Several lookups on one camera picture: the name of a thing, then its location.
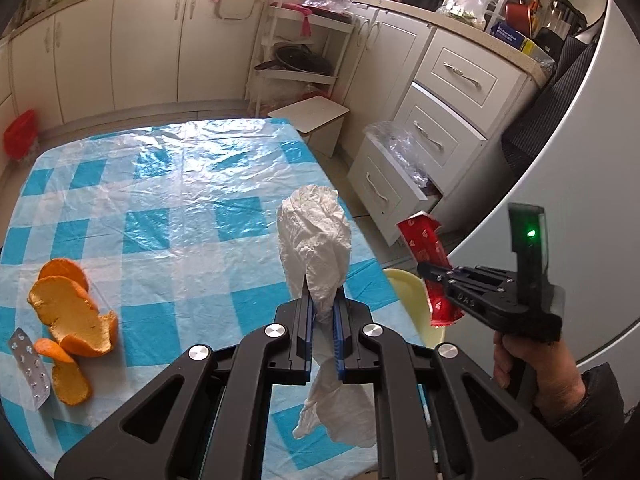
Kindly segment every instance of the cabinet handle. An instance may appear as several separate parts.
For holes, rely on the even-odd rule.
[[[174,20],[178,19],[178,11],[180,10],[180,0],[175,1]]]
[[[49,53],[50,34],[51,34],[51,29],[47,27],[47,31],[44,33],[44,50],[47,51],[47,54]]]
[[[373,40],[373,43],[369,44],[369,39],[371,37],[371,33],[373,32],[374,28],[377,30],[376,37]],[[364,49],[365,50],[369,50],[369,47],[374,46],[374,44],[378,40],[378,36],[379,35],[380,35],[380,22],[375,22],[373,25],[371,25],[371,28],[369,29],[369,33],[367,34],[367,39],[366,39],[366,43],[365,43]]]
[[[466,76],[465,73],[462,72],[462,70],[460,70],[459,68],[457,68],[457,67],[455,67],[453,65],[450,65],[447,62],[444,62],[443,65],[444,65],[444,68],[446,68],[447,70],[451,70],[455,75],[459,75],[460,77],[466,79],[467,81],[471,81],[476,86],[476,88],[480,88],[482,86],[475,79],[470,78],[469,76]]]
[[[373,192],[376,195],[378,195],[385,202],[389,202],[389,199],[384,195],[380,195],[380,192],[376,189],[376,185],[371,181],[371,174],[369,173],[369,171],[367,171],[367,173],[365,173],[365,177],[367,177],[367,182],[371,186],[371,189],[373,190]]]
[[[189,9],[189,19],[192,20],[193,19],[193,11],[196,8],[196,1],[197,0],[191,0],[191,7]]]
[[[57,22],[56,23],[56,28],[53,31],[53,38],[56,41],[56,47],[60,48],[60,34],[62,34],[62,29],[60,28],[62,26],[62,23]]]
[[[436,147],[443,152],[444,151],[444,146],[442,144],[440,144],[437,140],[431,139],[431,137],[429,136],[429,134],[427,133],[427,131],[420,126],[420,124],[418,123],[418,121],[414,121],[414,126],[416,127],[416,129],[422,134],[422,136],[427,139],[429,142],[432,142],[433,144],[436,145]]]
[[[362,44],[362,31],[364,30],[364,26],[365,25],[369,25],[371,23],[371,20],[369,18],[367,18],[366,20],[364,20],[361,24],[360,27],[358,28],[358,31],[356,32],[356,36],[357,36],[357,40],[356,40],[356,45],[360,46]]]

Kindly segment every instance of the tablecloth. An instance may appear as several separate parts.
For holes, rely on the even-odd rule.
[[[276,307],[291,299],[276,209],[305,184],[331,186],[284,120],[140,128],[78,140],[38,158],[0,255],[0,396],[9,422],[47,471],[185,349],[233,345],[273,320]],[[418,343],[348,218],[347,295]],[[16,327],[32,340],[49,336],[26,298],[42,264],[56,257],[80,262],[100,311],[118,314],[120,336],[109,354],[78,358],[94,390],[89,401],[69,407],[52,394],[35,412],[5,341]],[[371,468],[375,447],[334,444],[322,427],[293,439],[307,391],[274,388],[262,477],[342,480]]]

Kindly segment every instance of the wrist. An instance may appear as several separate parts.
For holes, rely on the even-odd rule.
[[[536,405],[546,422],[554,424],[577,408],[585,395],[586,387],[584,381],[578,375],[575,381],[572,381],[561,391],[556,391],[554,394],[537,399],[540,402],[536,402]]]

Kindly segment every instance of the black jacket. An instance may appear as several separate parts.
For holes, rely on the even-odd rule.
[[[587,480],[640,478],[640,410],[625,425],[618,382],[603,364],[582,375],[586,395],[549,431],[580,461]]]

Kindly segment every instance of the red packet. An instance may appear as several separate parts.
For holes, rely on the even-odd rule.
[[[425,212],[419,212],[398,224],[409,250],[418,263],[431,262],[451,268],[436,229],[440,223]],[[442,285],[424,280],[431,310],[431,326],[449,326],[464,316],[445,296]]]

